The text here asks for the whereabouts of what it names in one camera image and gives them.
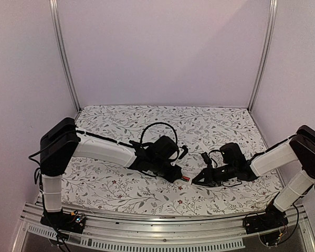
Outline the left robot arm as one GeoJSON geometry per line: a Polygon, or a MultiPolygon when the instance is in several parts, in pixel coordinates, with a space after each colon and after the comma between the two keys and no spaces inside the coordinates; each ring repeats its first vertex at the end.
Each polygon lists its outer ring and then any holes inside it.
{"type": "Polygon", "coordinates": [[[123,143],[97,135],[76,126],[73,118],[64,118],[40,139],[39,151],[28,158],[40,169],[40,190],[44,199],[47,219],[57,228],[68,220],[61,204],[61,178],[71,158],[90,158],[117,164],[126,169],[151,172],[170,183],[181,179],[181,167],[174,162],[180,148],[178,139],[161,136],[154,142],[123,143]]]}

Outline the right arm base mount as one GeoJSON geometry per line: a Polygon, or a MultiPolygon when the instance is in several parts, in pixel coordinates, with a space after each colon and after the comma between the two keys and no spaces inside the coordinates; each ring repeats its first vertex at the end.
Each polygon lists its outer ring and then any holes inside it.
{"type": "Polygon", "coordinates": [[[288,224],[285,212],[281,212],[276,208],[266,209],[264,213],[255,213],[252,216],[247,215],[243,219],[243,227],[247,234],[253,234],[283,227],[288,224]]]}

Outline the white remote battery cover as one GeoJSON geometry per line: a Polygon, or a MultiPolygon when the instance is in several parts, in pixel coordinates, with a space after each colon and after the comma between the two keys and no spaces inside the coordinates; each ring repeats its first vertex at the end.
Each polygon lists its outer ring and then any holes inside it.
{"type": "Polygon", "coordinates": [[[208,147],[203,142],[200,142],[198,146],[202,149],[203,152],[209,153],[208,147]]]}

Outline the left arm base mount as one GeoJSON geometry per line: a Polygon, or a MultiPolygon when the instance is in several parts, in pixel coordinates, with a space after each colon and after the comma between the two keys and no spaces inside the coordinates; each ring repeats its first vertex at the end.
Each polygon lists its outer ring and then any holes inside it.
{"type": "Polygon", "coordinates": [[[82,234],[86,224],[86,215],[78,213],[78,211],[71,213],[65,213],[63,210],[59,212],[44,211],[40,223],[56,230],[82,234]]]}

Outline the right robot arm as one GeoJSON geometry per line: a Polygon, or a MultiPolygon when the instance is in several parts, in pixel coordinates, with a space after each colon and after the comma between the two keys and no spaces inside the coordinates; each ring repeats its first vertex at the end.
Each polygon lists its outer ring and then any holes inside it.
{"type": "Polygon", "coordinates": [[[278,224],[281,213],[315,184],[315,131],[306,125],[301,126],[289,138],[254,154],[249,160],[242,154],[237,143],[227,143],[218,151],[223,157],[224,165],[213,168],[209,162],[209,154],[203,153],[207,167],[192,179],[193,184],[221,186],[224,181],[233,178],[250,182],[293,161],[300,163],[301,171],[266,207],[267,213],[261,218],[261,224],[266,229],[272,229],[278,224]]]}

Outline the red AAA battery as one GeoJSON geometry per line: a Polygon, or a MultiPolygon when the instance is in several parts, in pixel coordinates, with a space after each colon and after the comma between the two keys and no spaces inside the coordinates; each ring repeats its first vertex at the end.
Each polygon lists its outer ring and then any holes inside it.
{"type": "Polygon", "coordinates": [[[186,182],[191,181],[191,179],[190,179],[190,178],[188,178],[188,177],[182,177],[181,179],[182,179],[183,181],[186,181],[186,182]]]}

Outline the white remote control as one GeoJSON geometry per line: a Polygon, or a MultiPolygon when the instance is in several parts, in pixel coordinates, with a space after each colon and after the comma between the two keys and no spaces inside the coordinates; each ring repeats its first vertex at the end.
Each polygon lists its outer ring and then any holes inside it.
{"type": "Polygon", "coordinates": [[[196,185],[197,184],[197,182],[196,182],[196,179],[194,178],[194,177],[188,177],[188,178],[190,178],[191,179],[191,181],[189,181],[189,182],[186,182],[186,181],[183,181],[182,179],[181,179],[181,181],[183,182],[183,183],[185,183],[185,184],[187,184],[187,185],[196,185]]]}

